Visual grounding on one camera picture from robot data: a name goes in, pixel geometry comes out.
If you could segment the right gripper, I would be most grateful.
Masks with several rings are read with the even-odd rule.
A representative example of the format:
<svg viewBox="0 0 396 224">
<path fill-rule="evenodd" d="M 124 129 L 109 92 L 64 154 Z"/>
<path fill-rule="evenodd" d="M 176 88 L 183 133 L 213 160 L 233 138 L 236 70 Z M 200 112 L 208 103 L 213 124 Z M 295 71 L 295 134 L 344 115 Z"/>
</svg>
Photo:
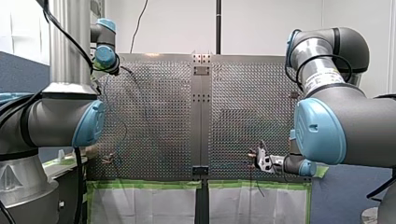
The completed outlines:
<svg viewBox="0 0 396 224">
<path fill-rule="evenodd" d="M 266 145 L 264 141 L 260 141 L 255 150 L 250 150 L 247 154 L 250 158 L 256 158 L 256 166 L 266 173 L 272 172 L 272 163 L 270 162 L 270 157 L 266 155 Z M 254 163 L 248 165 L 248 169 L 254 171 L 257 169 Z"/>
</svg>

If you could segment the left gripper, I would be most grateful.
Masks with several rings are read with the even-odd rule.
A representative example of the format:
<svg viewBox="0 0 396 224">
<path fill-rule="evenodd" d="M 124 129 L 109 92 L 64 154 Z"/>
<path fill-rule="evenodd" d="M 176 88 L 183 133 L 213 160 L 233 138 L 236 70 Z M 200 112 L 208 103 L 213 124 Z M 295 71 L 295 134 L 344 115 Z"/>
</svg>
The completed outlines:
<svg viewBox="0 0 396 224">
<path fill-rule="evenodd" d="M 131 69 L 125 67 L 125 66 L 119 65 L 119 69 L 123 70 L 123 71 L 126 71 L 132 77 L 134 76 L 134 72 Z"/>
</svg>

